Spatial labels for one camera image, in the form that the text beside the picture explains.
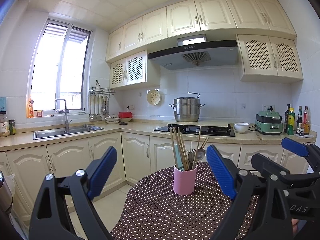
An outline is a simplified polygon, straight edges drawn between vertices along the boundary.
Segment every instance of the polka dot tablecloth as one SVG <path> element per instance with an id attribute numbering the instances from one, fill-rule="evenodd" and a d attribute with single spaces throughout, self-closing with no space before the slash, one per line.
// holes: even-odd
<path id="1" fill-rule="evenodd" d="M 247 233 L 256 201 L 253 196 L 237 238 Z M 173 191 L 173 167 L 166 168 L 130 189 L 111 235 L 115 240 L 209 239 L 230 204 L 208 163 L 197 163 L 195 190 L 187 196 Z"/>

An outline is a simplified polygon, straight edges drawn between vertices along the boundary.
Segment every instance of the pink utensil holder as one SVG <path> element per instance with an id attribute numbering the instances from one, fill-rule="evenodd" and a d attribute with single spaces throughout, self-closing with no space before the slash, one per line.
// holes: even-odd
<path id="1" fill-rule="evenodd" d="M 189 195 L 195 189 L 197 166 L 191 171 L 180 171 L 174 167 L 173 191 L 179 195 Z"/>

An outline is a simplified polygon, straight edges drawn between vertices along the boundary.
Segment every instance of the range hood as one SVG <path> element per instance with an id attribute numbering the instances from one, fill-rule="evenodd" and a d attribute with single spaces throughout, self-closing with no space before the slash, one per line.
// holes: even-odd
<path id="1" fill-rule="evenodd" d="M 237 42 L 206 41 L 205 35 L 178 39 L 178 46 L 150 53 L 148 59 L 169 69 L 202 66 L 235 65 L 237 63 Z"/>

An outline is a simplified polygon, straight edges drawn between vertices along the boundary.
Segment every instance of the tiled floor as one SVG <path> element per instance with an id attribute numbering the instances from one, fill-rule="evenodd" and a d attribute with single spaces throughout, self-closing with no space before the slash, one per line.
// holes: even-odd
<path id="1" fill-rule="evenodd" d="M 116 190 L 115 192 L 111 193 L 110 195 L 105 196 L 104 198 L 99 199 L 93 203 L 103 224 L 109 232 L 117 224 L 124 207 L 125 198 L 127 197 L 127 193 L 131 188 L 132 187 L 127 184 L 122 188 Z M 70 218 L 78 235 L 84 239 L 87 239 L 78 219 L 77 213 L 70 213 Z"/>

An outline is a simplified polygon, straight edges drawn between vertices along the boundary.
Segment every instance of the sink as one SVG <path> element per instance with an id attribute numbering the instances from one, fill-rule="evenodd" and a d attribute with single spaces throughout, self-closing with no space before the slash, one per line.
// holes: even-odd
<path id="1" fill-rule="evenodd" d="M 84 124 L 81 126 L 70 127 L 69 131 L 66 131 L 65 128 L 37 131 L 33 133 L 33 139 L 38 140 L 38 139 L 52 138 L 52 137 L 63 136 L 68 134 L 103 130 L 103 129 L 104 128 Z"/>

